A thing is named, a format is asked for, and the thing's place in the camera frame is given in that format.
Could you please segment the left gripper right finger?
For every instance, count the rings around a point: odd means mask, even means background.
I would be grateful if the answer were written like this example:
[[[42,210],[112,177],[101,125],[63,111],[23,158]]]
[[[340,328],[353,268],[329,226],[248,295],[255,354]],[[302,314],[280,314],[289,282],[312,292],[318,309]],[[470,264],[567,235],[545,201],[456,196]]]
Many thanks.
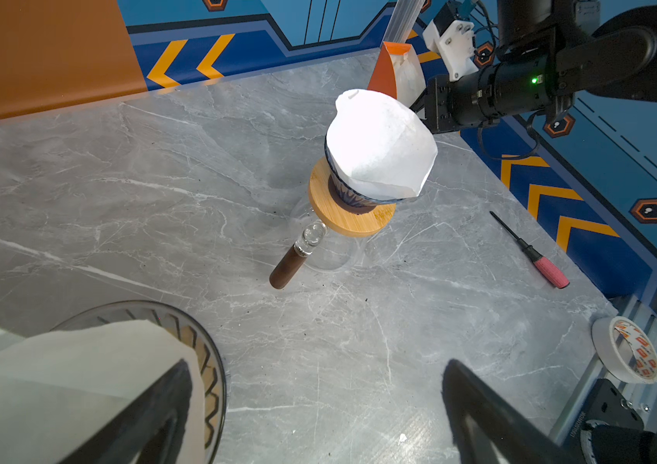
[[[458,360],[442,377],[442,400],[463,463],[575,463]]]

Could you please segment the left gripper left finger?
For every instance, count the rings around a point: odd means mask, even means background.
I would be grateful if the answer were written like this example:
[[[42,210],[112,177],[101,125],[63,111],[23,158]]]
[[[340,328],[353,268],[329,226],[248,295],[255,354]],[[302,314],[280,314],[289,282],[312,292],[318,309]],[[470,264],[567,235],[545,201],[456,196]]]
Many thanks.
[[[63,462],[176,462],[192,392],[188,365],[180,360]]]

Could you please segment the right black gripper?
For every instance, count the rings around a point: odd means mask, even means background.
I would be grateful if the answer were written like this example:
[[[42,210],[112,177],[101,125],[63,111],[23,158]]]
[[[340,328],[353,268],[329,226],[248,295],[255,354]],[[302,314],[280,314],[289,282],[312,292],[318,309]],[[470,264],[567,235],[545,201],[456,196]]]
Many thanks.
[[[555,72],[545,60],[498,63],[457,81],[438,75],[424,96],[424,124],[434,135],[477,128],[543,110],[554,97]]]

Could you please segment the white paper coffee filter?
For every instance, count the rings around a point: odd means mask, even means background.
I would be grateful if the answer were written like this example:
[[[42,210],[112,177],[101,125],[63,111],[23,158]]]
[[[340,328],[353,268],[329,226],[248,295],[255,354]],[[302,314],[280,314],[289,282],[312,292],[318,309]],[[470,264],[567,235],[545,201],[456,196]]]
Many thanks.
[[[147,321],[23,338],[0,329],[0,463],[58,463],[177,362],[190,396],[177,462],[206,462],[204,385],[194,350]]]

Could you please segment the grey glass dripper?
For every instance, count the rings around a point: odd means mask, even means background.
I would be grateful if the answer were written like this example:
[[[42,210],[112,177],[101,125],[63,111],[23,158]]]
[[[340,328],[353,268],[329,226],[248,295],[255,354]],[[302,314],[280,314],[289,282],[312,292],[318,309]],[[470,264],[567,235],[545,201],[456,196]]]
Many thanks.
[[[87,309],[61,322],[54,329],[56,331],[82,330],[133,320],[146,320],[160,326],[196,353],[199,374],[204,384],[205,461],[214,462],[226,416],[225,369],[212,337],[198,321],[172,305],[130,300]]]

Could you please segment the wooden ring holder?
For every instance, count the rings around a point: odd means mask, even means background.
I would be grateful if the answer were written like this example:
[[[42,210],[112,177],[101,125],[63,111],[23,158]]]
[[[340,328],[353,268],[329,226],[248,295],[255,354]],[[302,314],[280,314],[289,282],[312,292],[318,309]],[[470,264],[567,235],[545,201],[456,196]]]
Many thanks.
[[[308,184],[309,202],[328,228],[352,238],[366,238],[379,233],[392,220],[396,205],[380,205],[367,213],[347,211],[329,192],[331,170],[326,159],[314,166]]]

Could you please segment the blue ribbed dripper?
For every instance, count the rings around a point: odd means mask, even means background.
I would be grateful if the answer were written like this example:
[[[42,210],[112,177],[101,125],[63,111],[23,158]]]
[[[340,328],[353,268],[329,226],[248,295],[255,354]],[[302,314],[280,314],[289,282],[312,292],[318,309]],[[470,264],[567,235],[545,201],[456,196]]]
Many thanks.
[[[357,210],[365,213],[381,205],[391,205],[401,202],[400,198],[374,199],[359,193],[339,177],[338,171],[334,166],[330,155],[326,155],[326,162],[328,163],[330,170],[330,178],[328,181],[330,189],[332,189],[334,196],[341,200],[350,211]]]

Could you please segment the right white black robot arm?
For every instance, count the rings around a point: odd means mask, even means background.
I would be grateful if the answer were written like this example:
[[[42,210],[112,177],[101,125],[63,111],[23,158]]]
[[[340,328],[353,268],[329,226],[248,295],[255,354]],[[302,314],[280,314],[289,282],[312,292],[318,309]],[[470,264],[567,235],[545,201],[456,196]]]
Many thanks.
[[[424,31],[446,66],[411,106],[432,133],[483,128],[509,116],[564,117],[576,93],[657,102],[657,5],[587,31],[579,1],[449,1]]]

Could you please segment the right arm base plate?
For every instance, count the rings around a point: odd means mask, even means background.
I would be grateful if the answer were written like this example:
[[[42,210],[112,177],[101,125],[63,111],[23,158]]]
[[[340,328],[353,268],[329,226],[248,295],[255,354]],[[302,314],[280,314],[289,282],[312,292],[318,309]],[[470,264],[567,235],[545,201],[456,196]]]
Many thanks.
[[[581,431],[588,421],[602,421],[613,425],[643,430],[645,424],[632,404],[608,379],[597,379],[566,430],[562,448],[585,463],[581,446]]]

